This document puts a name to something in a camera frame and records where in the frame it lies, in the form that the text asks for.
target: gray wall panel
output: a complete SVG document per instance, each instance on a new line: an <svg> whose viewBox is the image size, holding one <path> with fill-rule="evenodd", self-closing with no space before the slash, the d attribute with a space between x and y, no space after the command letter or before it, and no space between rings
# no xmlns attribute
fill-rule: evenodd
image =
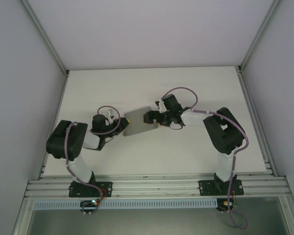
<svg viewBox="0 0 294 235"><path fill-rule="evenodd" d="M239 65L272 0L29 0L70 70Z"/></svg>
<svg viewBox="0 0 294 235"><path fill-rule="evenodd" d="M294 193L294 0L281 4L245 75L278 174Z"/></svg>
<svg viewBox="0 0 294 235"><path fill-rule="evenodd" d="M64 77L17 0L0 0L0 235L39 170Z"/></svg>

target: purple cable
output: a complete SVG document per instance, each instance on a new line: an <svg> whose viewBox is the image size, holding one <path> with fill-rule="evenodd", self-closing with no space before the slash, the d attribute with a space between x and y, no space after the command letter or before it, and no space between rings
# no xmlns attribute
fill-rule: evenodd
<svg viewBox="0 0 294 235"><path fill-rule="evenodd" d="M199 114L213 114L213 115L216 115L216 116L219 116L225 120L227 120L228 122L230 122L234 127L236 127L240 132L241 134L244 136L245 138L245 141L246 141L246 144L244 147L240 148L240 149L237 149L234 153L233 153L233 162L232 162L232 171L231 171L231 175L230 175L230 182L229 182L229 188L228 188L228 191L227 191L227 208L228 208L228 211L229 211L229 216L230 216L230 219L232 221L232 223L234 224L235 227L239 228L239 229L247 229L248 228L248 220L246 218L245 215L243 215L242 213L238 212L238 211L232 211L231 210L231 207L230 207L230 195L231 195L231 186L232 186L232 181L233 181L233 171L235 169L235 161L236 161L236 154L243 151L244 149L246 149L249 145L249 140L248 140L248 137L245 133L245 131L238 125L236 124L234 121L232 121L231 119L229 119L228 117L222 115L222 114L218 114L216 112L210 112L210 111L203 111L203 110L194 110L193 108L195 107L195 105L198 103L198 96L197 94L187 88L187 87L176 87L176 88L173 88L171 90L169 90L167 93L165 93L164 96L162 96L162 98L164 98L165 96L167 96L170 92L174 91L174 90L177 90L177 89L185 89L185 90L188 90L190 91L191 93L193 93L196 97L196 102L191 106L191 110L194 112L194 113L199 113ZM245 220L245 225L243 227L240 227L234 220L233 216L232 216L232 213L236 213L236 214L239 214L241 215L244 220Z"/></svg>
<svg viewBox="0 0 294 235"><path fill-rule="evenodd" d="M97 114L99 114L99 110L102 109L102 108L111 108L111 109L114 109L117 112L117 114L119 115L119 121L118 121L117 126L115 128L113 128L111 131L102 132L102 133L92 132L94 135L98 135L98 136L99 135L106 135L106 134L110 134L111 132L114 132L119 127L119 125L121 123L121 115L120 115L119 111L115 107L112 107L110 105L103 105L100 108L98 108Z"/></svg>
<svg viewBox="0 0 294 235"><path fill-rule="evenodd" d="M195 103L191 106L191 109L194 108L195 105L197 105L197 103L198 103L198 96L197 96L197 94L196 94L193 90L191 90L191 89L189 89L189 88L187 88L187 87L176 87L176 88L173 88L173 89L169 90L167 93L165 93L165 95L162 97L162 99L163 99L164 97L166 97L170 92L172 92L172 91L174 91L174 90L177 90L177 89L185 89L185 90L188 90L188 91L190 91L191 93L193 93L193 94L195 95L196 101L195 101Z"/></svg>
<svg viewBox="0 0 294 235"><path fill-rule="evenodd" d="M103 194L102 194L101 189L98 188L96 185L88 184L88 183L82 181L81 179L79 179L79 178L74 174L74 172L71 171L71 169L70 169L70 167L69 167L68 140L69 140L69 133L70 133L70 130L71 130L71 128L72 128L75 124L77 124L77 122L72 122L72 123L69 125L69 127L68 127L68 129L67 129L67 132L66 132L66 134L65 134L65 139L64 139L64 155L65 155L65 159L66 159L65 165L66 165L66 168L67 168L68 172L69 172L74 178L76 178L77 181L79 181L79 182L80 182L81 184L83 184L83 185L86 185L86 186L88 186L88 187L93 187L93 188L95 188L95 189L97 189L97 190L99 191L99 193L100 193L100 201L99 201L98 205L96 206L96 208L91 212L91 214L93 214L93 213L95 213L95 212L98 210L99 205L101 204L102 199L103 199ZM84 204L83 207L82 207L82 212L83 212L83 213L84 213L84 207L85 207L85 206L86 206L86 205Z"/></svg>

